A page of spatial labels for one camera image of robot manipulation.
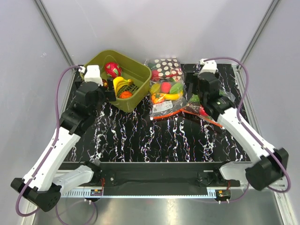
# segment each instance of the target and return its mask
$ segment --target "white panel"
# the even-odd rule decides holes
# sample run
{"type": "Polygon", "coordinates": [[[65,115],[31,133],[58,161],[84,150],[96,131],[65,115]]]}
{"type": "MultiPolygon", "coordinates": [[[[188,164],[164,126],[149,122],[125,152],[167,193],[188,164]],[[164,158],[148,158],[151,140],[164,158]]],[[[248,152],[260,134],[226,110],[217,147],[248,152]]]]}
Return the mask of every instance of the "white panel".
{"type": "Polygon", "coordinates": [[[300,220],[300,1],[281,1],[252,50],[246,67],[250,73],[250,99],[258,125],[275,147],[289,152],[289,193],[300,220]]]}
{"type": "MultiPolygon", "coordinates": [[[[0,31],[0,217],[1,224],[15,225],[20,218],[10,183],[29,171],[50,141],[55,85],[68,65],[34,1],[0,1],[0,31]]],[[[60,103],[70,75],[62,81],[60,103]]]]}
{"type": "Polygon", "coordinates": [[[140,62],[240,59],[271,0],[43,0],[75,63],[115,49],[140,62]]]}

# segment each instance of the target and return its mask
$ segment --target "table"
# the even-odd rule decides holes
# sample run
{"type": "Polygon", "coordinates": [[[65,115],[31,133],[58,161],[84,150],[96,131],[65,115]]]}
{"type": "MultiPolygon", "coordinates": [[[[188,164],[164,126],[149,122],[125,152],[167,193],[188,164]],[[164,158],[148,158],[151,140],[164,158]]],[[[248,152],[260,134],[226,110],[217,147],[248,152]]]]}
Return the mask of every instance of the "table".
{"type": "MultiPolygon", "coordinates": [[[[181,66],[186,80],[200,69],[198,64],[181,66]]],[[[217,67],[222,89],[234,94],[237,105],[240,92],[231,64],[218,64],[217,67]]],[[[75,90],[73,83],[68,103],[75,90]]],[[[131,113],[105,103],[95,124],[69,152],[65,162],[95,158],[101,162],[249,161],[240,144],[226,130],[187,113],[151,121],[150,109],[149,96],[131,113]]],[[[241,114],[247,119],[244,108],[241,114]]]]}

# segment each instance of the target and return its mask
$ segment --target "white label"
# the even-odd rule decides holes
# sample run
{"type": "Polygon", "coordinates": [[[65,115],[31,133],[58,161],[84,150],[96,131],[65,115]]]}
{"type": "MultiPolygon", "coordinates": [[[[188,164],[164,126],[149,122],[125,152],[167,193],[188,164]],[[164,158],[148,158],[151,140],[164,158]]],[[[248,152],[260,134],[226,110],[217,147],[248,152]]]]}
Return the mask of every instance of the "white label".
{"type": "Polygon", "coordinates": [[[165,111],[167,109],[172,109],[172,108],[173,108],[172,101],[166,101],[166,102],[162,102],[162,103],[153,105],[153,112],[159,113],[159,112],[165,111]]]}

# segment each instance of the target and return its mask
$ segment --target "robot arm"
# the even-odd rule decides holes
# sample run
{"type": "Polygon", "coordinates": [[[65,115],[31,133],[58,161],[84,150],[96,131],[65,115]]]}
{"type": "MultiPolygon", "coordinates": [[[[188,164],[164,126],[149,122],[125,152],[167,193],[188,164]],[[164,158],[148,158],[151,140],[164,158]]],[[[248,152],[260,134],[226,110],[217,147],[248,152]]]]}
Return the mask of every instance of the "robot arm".
{"type": "Polygon", "coordinates": [[[219,169],[221,176],[225,180],[249,182],[256,190],[264,189],[283,177],[283,171],[265,149],[269,149],[285,169],[288,161],[287,151],[283,148],[277,150],[240,116],[244,124],[242,125],[237,118],[234,104],[227,97],[219,94],[220,81],[216,73],[218,71],[216,62],[201,60],[200,64],[203,68],[198,75],[197,94],[205,112],[231,133],[251,160],[250,164],[235,162],[224,164],[219,169]]]}
{"type": "Polygon", "coordinates": [[[107,99],[116,100],[113,82],[108,80],[108,87],[103,85],[99,66],[87,66],[86,69],[82,67],[80,72],[85,73],[84,82],[76,90],[75,98],[68,109],[61,115],[59,138],[52,151],[44,159],[52,146],[57,130],[32,169],[23,178],[15,178],[11,183],[11,187],[20,193],[25,184],[33,179],[23,197],[45,212],[51,210],[60,196],[69,190],[83,183],[97,184],[100,181],[100,168],[93,163],[85,163],[76,170],[54,177],[69,151],[95,122],[99,105],[107,99]],[[41,168],[33,178],[33,173],[43,160],[41,168]]]}

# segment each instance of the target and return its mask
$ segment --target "green toy vegetable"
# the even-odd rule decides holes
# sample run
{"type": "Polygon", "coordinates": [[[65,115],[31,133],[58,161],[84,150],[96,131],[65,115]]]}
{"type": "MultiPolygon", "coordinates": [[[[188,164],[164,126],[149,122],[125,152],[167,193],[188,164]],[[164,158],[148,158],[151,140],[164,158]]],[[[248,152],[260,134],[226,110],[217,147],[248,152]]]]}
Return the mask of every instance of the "green toy vegetable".
{"type": "Polygon", "coordinates": [[[170,89],[170,94],[177,94],[183,90],[183,83],[177,82],[170,89]]]}

